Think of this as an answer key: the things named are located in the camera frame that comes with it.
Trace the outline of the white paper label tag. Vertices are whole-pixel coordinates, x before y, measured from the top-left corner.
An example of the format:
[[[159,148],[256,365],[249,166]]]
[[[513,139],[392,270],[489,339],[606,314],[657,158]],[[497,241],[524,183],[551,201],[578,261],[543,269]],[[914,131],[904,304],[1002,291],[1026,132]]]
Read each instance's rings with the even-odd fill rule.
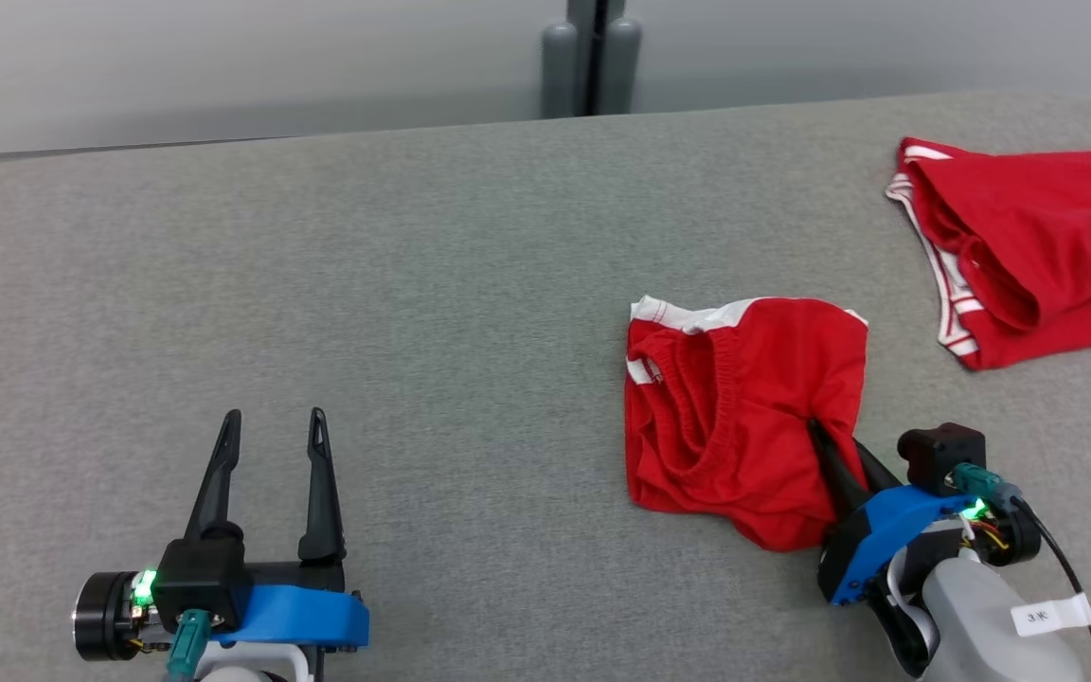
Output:
[[[1086,593],[1069,599],[1034,601],[1010,609],[1019,637],[1035,637],[1064,629],[1091,629],[1091,605]]]

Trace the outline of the red shorts with white trim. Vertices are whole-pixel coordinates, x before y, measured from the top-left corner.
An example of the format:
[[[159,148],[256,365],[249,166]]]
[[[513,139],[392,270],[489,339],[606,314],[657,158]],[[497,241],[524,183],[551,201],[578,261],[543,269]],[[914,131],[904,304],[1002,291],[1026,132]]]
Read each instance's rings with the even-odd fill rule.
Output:
[[[823,299],[758,297],[688,310],[631,306],[625,479],[640,508],[720,515],[767,551],[822,545],[835,523],[807,426],[853,480],[867,321]]]

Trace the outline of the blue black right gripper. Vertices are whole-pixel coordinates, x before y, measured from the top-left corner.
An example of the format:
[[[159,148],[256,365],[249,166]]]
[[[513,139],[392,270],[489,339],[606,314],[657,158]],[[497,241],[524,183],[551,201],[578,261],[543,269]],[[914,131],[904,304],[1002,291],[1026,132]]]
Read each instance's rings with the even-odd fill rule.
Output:
[[[981,530],[984,561],[990,565],[1029,561],[1042,548],[1042,533],[1026,511],[1000,508],[981,496],[956,491],[939,496],[903,484],[854,440],[862,483],[846,462],[844,450],[822,422],[810,420],[807,432],[837,522],[824,538],[817,569],[822,595],[831,605],[861,600],[867,581],[936,521],[955,518],[951,527],[958,529],[958,522],[966,518],[974,530]]]

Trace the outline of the red lettered basketball jersey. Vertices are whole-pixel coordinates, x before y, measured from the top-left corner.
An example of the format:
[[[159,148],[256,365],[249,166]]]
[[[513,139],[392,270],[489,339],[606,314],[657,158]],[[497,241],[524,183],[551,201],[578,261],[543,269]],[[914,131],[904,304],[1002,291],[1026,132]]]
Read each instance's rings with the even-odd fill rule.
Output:
[[[904,137],[885,195],[928,259],[937,340],[960,364],[1091,349],[1091,151],[988,154]]]

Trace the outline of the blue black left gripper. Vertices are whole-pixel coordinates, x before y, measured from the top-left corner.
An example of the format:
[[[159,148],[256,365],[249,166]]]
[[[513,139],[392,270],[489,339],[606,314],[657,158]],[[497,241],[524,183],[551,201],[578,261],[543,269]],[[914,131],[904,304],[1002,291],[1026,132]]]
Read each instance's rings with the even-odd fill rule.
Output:
[[[231,539],[243,531],[229,521],[231,475],[240,457],[242,412],[224,416],[220,431],[185,527],[185,540]],[[302,563],[341,563],[347,557],[328,420],[321,407],[309,419],[311,463],[305,531],[298,543]],[[237,630],[213,626],[209,641],[221,647],[242,643],[290,644],[321,653],[355,651],[369,644],[371,618],[358,591],[343,590],[339,566],[296,562],[252,565],[255,586]],[[176,631],[157,609],[156,569],[100,571],[87,579],[72,609],[72,641],[87,661],[127,661],[142,653],[166,651]]]

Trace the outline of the grey metal partition post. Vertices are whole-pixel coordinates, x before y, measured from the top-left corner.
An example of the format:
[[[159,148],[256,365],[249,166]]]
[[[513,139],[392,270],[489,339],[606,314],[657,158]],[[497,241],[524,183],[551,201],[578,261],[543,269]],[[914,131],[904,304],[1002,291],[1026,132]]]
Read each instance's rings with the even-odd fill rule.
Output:
[[[630,0],[564,0],[564,17],[541,34],[540,117],[631,113],[642,23]]]

